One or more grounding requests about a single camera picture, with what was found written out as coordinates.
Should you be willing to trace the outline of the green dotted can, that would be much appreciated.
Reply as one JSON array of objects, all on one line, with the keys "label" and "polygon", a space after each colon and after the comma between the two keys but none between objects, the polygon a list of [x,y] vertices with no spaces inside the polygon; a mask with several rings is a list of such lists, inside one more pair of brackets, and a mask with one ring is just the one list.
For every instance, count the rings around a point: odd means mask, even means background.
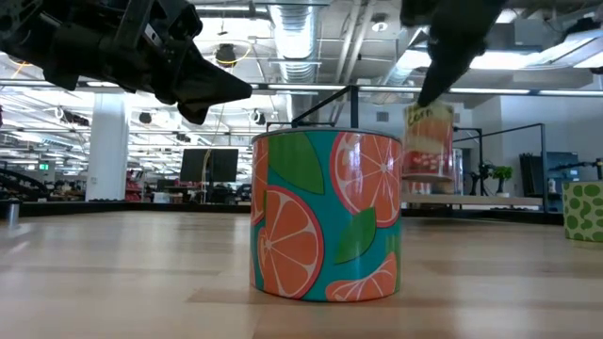
[{"label": "green dotted can", "polygon": [[564,183],[562,206],[566,238],[603,243],[603,181]]}]

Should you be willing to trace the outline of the silver ventilation duct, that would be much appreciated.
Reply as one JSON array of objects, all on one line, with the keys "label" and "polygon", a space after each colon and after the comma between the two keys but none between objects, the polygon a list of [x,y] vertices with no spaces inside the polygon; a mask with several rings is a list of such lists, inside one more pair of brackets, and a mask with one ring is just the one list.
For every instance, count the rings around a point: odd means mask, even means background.
[{"label": "silver ventilation duct", "polygon": [[302,5],[271,5],[274,42],[284,82],[313,83],[317,65],[310,60],[317,56],[318,11]]}]

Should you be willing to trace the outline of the horizontal light bar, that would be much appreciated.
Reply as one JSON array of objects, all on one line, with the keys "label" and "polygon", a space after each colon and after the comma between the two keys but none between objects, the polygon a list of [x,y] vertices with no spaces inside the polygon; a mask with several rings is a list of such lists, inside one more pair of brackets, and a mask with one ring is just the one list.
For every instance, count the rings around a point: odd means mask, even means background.
[{"label": "horizontal light bar", "polygon": [[[280,91],[339,91],[344,85],[329,84],[269,84],[251,83],[253,90],[280,90]],[[9,88],[33,88],[33,89],[57,89],[57,86],[45,80],[35,79],[0,79],[0,87]],[[416,87],[389,87],[389,86],[360,86],[356,85],[360,92],[381,93],[419,93],[421,88]],[[107,89],[121,90],[118,85],[104,81],[79,81],[76,85],[78,90],[84,89]],[[603,98],[602,90],[582,89],[478,89],[478,88],[451,88],[446,94],[452,95],[507,95],[507,96],[543,96],[543,97],[584,97]]]}]

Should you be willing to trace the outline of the potted green plant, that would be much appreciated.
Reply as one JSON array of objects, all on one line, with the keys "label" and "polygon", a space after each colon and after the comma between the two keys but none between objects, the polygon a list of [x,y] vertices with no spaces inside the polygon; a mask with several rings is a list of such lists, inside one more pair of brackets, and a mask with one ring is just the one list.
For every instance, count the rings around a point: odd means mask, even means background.
[{"label": "potted green plant", "polygon": [[490,169],[490,176],[497,180],[496,195],[508,198],[510,193],[505,190],[505,183],[512,179],[513,168],[509,166],[494,166]]}]

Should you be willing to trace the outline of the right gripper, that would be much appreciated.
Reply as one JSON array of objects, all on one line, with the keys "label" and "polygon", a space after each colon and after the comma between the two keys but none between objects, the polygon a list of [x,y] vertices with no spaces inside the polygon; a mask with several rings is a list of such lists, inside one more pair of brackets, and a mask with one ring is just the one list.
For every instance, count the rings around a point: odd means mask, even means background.
[{"label": "right gripper", "polygon": [[418,95],[429,106],[447,92],[485,52],[485,37],[507,0],[401,0],[400,23],[429,28],[431,64]]}]

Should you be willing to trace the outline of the white column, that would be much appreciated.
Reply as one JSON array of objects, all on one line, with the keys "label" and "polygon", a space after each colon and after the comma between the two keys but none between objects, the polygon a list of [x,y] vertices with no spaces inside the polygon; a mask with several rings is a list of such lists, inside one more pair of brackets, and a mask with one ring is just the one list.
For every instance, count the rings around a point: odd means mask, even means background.
[{"label": "white column", "polygon": [[124,199],[130,115],[124,94],[95,94],[87,201]]}]

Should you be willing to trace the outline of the corn can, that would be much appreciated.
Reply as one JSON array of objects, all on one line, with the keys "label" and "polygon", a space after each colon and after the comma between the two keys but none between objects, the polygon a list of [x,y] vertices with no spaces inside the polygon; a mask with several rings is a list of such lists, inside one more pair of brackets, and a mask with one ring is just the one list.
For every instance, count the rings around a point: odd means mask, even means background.
[{"label": "corn can", "polygon": [[450,182],[454,108],[442,102],[404,109],[401,177],[422,183]]}]

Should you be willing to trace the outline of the dark equipment cabinet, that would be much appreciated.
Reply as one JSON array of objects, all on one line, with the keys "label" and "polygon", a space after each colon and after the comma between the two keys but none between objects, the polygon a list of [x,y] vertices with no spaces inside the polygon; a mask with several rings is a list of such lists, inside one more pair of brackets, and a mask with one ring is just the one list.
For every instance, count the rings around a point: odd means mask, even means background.
[{"label": "dark equipment cabinet", "polygon": [[[547,152],[547,179],[553,178],[556,182],[557,193],[549,194],[552,198],[562,193],[562,184],[579,180],[579,169],[569,169],[568,166],[578,163],[578,154],[571,152]],[[544,180],[542,157],[532,153],[519,155],[520,173],[525,197],[542,197]]]}]

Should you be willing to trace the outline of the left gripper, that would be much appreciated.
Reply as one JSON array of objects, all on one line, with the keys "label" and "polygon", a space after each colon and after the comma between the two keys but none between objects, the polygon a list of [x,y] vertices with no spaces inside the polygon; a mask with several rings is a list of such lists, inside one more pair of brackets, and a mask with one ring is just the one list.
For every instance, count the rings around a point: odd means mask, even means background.
[{"label": "left gripper", "polygon": [[117,21],[109,44],[117,64],[109,77],[122,88],[177,102],[190,123],[204,123],[212,105],[252,95],[250,84],[206,60],[188,39],[170,36],[162,0],[101,0],[101,5]]}]

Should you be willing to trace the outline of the teal can orange slice print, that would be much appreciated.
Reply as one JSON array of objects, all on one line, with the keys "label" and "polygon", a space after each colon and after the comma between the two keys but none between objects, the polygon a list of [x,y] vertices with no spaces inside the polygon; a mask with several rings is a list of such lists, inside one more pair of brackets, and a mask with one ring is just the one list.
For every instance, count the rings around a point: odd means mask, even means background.
[{"label": "teal can orange slice print", "polygon": [[253,138],[250,283],[286,299],[356,302],[401,287],[401,143],[361,129]]}]

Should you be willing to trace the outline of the black monitor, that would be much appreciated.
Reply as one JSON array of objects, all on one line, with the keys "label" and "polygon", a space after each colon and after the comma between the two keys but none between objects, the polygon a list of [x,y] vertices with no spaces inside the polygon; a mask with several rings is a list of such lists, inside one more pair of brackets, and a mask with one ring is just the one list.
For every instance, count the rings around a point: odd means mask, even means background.
[{"label": "black monitor", "polygon": [[182,182],[234,182],[237,160],[237,149],[184,150],[180,180]]}]

